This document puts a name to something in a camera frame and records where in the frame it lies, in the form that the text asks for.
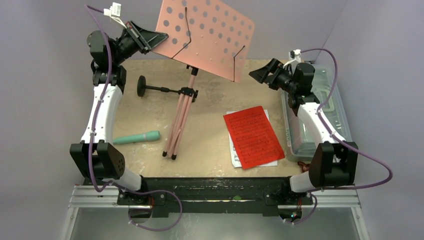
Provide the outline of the pink music stand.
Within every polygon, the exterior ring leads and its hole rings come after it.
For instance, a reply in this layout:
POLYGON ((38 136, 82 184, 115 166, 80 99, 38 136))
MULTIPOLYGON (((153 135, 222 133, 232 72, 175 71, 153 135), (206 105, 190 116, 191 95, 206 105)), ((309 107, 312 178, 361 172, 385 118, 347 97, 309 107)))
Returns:
POLYGON ((164 0, 156 31, 168 38, 154 53, 187 66, 190 79, 179 95, 163 157, 175 160, 185 129, 198 72, 239 83, 255 23, 220 0, 164 0))

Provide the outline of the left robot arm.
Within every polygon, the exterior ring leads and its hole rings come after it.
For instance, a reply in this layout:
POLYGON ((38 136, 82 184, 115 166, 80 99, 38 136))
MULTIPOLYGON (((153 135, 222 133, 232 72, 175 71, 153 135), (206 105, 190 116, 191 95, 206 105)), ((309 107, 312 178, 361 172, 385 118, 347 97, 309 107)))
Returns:
POLYGON ((122 64, 137 52, 151 52, 168 37, 164 32, 146 30, 128 21, 118 38, 99 29, 86 39, 92 57, 93 103, 87 127, 80 141, 70 145, 69 153, 81 175, 90 179, 98 192, 114 185, 129 192, 130 199, 138 205, 148 201, 148 185, 141 175, 126 167, 124 155, 113 144, 115 115, 127 78, 122 64))

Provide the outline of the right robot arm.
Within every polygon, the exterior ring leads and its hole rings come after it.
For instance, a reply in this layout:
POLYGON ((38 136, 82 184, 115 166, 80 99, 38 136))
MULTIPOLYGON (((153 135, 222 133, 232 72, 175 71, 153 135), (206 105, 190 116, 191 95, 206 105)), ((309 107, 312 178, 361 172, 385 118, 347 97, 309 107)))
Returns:
POLYGON ((312 92, 315 72, 314 66, 305 62, 298 63, 290 72, 275 58, 249 72, 258 83, 288 94, 289 107, 310 132, 316 146, 309 170, 286 177, 281 185, 279 194, 288 204, 309 191, 352 186, 355 180, 357 144, 346 141, 322 113, 320 101, 312 92))

